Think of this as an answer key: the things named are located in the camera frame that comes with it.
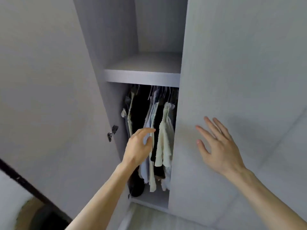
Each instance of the wardrobe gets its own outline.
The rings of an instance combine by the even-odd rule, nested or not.
[[[170,191],[145,187],[133,198],[125,189],[108,228],[117,229],[136,202],[205,226],[240,229],[250,207],[204,165],[195,125],[204,126],[204,115],[217,117],[245,165],[261,171],[307,106],[306,5],[2,0],[0,159],[74,218],[123,157],[128,137],[121,111],[131,85],[179,87]],[[307,173],[304,166],[290,170]],[[300,189],[307,192],[306,181]],[[291,199],[284,201],[295,210]],[[307,208],[300,214],[307,217]]]

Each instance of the wardrobe door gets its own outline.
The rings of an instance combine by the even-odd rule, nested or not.
[[[74,218],[120,159],[73,0],[1,0],[0,26],[0,158]]]
[[[256,172],[306,106],[307,0],[189,0],[169,210],[204,225],[237,190],[204,165],[195,125],[217,117]]]

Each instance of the forearm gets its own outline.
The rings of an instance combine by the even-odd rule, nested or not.
[[[248,199],[270,230],[307,229],[307,223],[270,192],[251,171],[240,171],[228,179]]]
[[[108,181],[98,190],[66,230],[106,229],[132,172],[133,168],[128,164],[119,164]]]

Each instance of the shelf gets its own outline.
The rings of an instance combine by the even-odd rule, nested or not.
[[[131,201],[140,205],[168,213],[169,190],[163,191],[161,184],[157,183],[155,192],[149,191],[149,185],[145,184],[144,192],[139,197],[132,197]]]
[[[181,60],[181,53],[140,52],[105,69],[105,80],[179,87]]]

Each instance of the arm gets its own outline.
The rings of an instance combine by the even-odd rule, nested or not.
[[[147,133],[154,131],[155,129],[143,128],[131,136],[122,162],[66,230],[106,229],[129,177],[149,155],[152,139],[149,137],[146,145],[143,144],[143,139]]]
[[[204,143],[200,139],[197,140],[198,149],[205,163],[238,188],[270,230],[307,229],[307,223],[244,166],[239,149],[227,128],[216,118],[213,121],[216,125],[205,117],[212,134],[196,126],[211,147],[209,153]]]

